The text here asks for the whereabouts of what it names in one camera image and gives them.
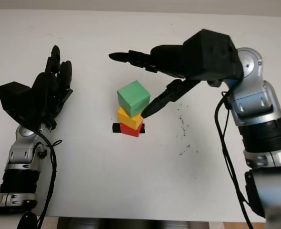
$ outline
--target robotic hand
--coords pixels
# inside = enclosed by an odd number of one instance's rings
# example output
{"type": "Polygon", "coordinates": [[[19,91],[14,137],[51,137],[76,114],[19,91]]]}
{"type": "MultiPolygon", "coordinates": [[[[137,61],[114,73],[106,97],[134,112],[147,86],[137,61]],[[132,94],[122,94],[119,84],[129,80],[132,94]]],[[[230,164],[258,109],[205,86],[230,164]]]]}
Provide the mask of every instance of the robotic hand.
{"type": "Polygon", "coordinates": [[[217,105],[215,121],[242,212],[251,229],[243,202],[266,218],[268,229],[281,229],[281,108],[272,85],[262,78],[261,55],[251,48],[236,49],[228,35],[202,30],[183,45],[157,46],[150,55],[136,51],[112,53],[110,58],[185,79],[171,82],[144,109],[144,118],[168,102],[177,101],[200,81],[207,81],[212,87],[225,82],[229,91],[217,105]],[[245,160],[251,168],[245,173],[248,202],[240,192],[219,125],[222,104],[231,110],[243,137],[245,160]]]}
{"type": "Polygon", "coordinates": [[[20,125],[11,146],[0,186],[0,229],[40,229],[51,199],[57,161],[50,143],[55,118],[71,95],[70,61],[60,65],[60,50],[54,46],[45,72],[31,88],[17,82],[0,86],[3,109],[20,125]],[[37,220],[31,212],[37,205],[36,188],[43,160],[50,151],[52,175],[46,203],[37,220]]]}

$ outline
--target black tape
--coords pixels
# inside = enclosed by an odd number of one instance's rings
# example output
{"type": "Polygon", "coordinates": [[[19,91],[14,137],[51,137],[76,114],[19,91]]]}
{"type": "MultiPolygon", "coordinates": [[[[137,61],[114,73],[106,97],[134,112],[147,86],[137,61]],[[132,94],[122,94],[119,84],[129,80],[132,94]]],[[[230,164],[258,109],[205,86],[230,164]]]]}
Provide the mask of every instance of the black tape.
{"type": "MultiPolygon", "coordinates": [[[[120,123],[113,123],[112,130],[113,130],[113,133],[121,133],[120,123]]],[[[146,133],[146,131],[145,131],[145,124],[144,123],[142,124],[140,133],[141,134],[146,133]]]]}

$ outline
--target black wire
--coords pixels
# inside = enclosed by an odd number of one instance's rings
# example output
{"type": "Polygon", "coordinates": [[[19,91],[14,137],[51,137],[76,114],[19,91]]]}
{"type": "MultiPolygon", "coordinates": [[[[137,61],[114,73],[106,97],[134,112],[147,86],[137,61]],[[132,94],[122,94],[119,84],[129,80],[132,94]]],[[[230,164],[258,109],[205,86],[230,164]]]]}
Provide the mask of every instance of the black wire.
{"type": "Polygon", "coordinates": [[[54,146],[59,145],[62,142],[62,140],[58,140],[54,144],[51,144],[50,141],[42,133],[40,133],[38,131],[33,131],[33,132],[35,134],[37,134],[38,136],[40,136],[46,142],[47,146],[50,148],[50,161],[51,161],[51,166],[52,166],[50,186],[49,186],[49,190],[48,190],[48,193],[46,196],[45,205],[44,205],[44,208],[42,210],[40,217],[38,218],[37,228],[40,229],[43,224],[43,221],[44,221],[44,218],[45,218],[45,215],[47,212],[47,208],[49,206],[50,199],[51,199],[51,197],[53,195],[53,191],[54,191],[54,184],[55,184],[56,172],[57,172],[57,159],[56,159],[56,153],[54,150],[54,146]]]}
{"type": "Polygon", "coordinates": [[[223,137],[225,137],[225,132],[226,132],[226,129],[227,129],[227,124],[228,124],[228,119],[230,117],[230,111],[227,110],[227,115],[226,115],[226,121],[225,121],[225,127],[224,127],[224,130],[223,130],[223,137]]]}
{"type": "Polygon", "coordinates": [[[229,95],[239,86],[239,84],[241,84],[242,81],[243,81],[243,74],[242,74],[241,78],[228,90],[228,92],[219,101],[219,103],[216,107],[216,110],[215,110],[214,119],[215,119],[215,124],[216,124],[217,130],[218,130],[218,134],[219,134],[219,137],[220,137],[220,140],[221,140],[222,152],[223,152],[223,156],[224,156],[224,159],[225,159],[225,162],[226,162],[226,167],[229,171],[231,180],[234,183],[236,194],[237,194],[237,197],[238,197],[238,201],[239,201],[242,213],[244,215],[244,218],[245,218],[245,221],[246,221],[248,227],[250,229],[254,229],[254,227],[252,226],[251,221],[250,221],[250,219],[247,215],[245,206],[244,206],[244,202],[246,202],[247,204],[249,204],[249,203],[246,201],[246,199],[244,198],[243,194],[240,191],[240,187],[239,187],[238,179],[237,179],[237,176],[236,176],[236,172],[235,172],[234,166],[232,164],[231,157],[230,157],[229,152],[227,150],[225,139],[224,139],[225,131],[226,131],[227,123],[228,123],[228,118],[226,120],[226,125],[225,125],[223,133],[222,133],[220,123],[219,123],[219,111],[220,111],[221,106],[228,99],[229,95]]]}

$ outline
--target silver robot arm segment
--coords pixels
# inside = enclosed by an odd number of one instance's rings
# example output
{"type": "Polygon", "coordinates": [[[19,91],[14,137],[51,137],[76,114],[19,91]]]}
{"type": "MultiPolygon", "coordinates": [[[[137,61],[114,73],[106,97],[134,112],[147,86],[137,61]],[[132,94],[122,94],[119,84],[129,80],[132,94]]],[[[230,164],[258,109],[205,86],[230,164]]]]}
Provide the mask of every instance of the silver robot arm segment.
{"type": "Polygon", "coordinates": [[[245,174],[247,194],[252,210],[266,218],[267,228],[281,229],[281,107],[272,85],[262,78],[261,55],[250,48],[238,53],[244,80],[228,102],[251,168],[245,174]]]}
{"type": "MultiPolygon", "coordinates": [[[[50,140],[51,129],[45,124],[39,132],[50,140]]],[[[37,228],[31,210],[37,205],[37,181],[48,151],[43,139],[19,125],[0,186],[0,229],[16,229],[24,221],[28,228],[37,228]]]]}

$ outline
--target white tabletop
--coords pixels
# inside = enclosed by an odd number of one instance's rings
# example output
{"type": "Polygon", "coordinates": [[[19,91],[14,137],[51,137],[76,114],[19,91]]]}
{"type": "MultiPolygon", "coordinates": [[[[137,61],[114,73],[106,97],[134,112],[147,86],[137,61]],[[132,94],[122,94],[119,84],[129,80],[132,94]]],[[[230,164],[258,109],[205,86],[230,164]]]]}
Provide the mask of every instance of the white tabletop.
{"type": "MultiPolygon", "coordinates": [[[[0,85],[17,81],[31,86],[55,44],[61,59],[73,66],[74,92],[53,132],[54,140],[63,143],[56,147],[57,179],[48,215],[243,221],[213,120],[225,86],[201,83],[146,119],[146,133],[139,138],[112,133],[119,88],[138,80],[155,97],[173,79],[111,61],[108,54],[180,44],[202,28],[229,34],[236,47],[258,50],[264,79],[272,83],[281,103],[281,18],[0,10],[0,85]]],[[[222,124],[225,116],[222,110],[222,124]]],[[[0,104],[0,184],[16,127],[0,104]]],[[[232,118],[226,140],[244,190],[248,168],[232,118]]],[[[45,160],[36,213],[49,180],[50,161],[45,160]]],[[[263,220],[249,212],[252,220],[263,220]]]]}

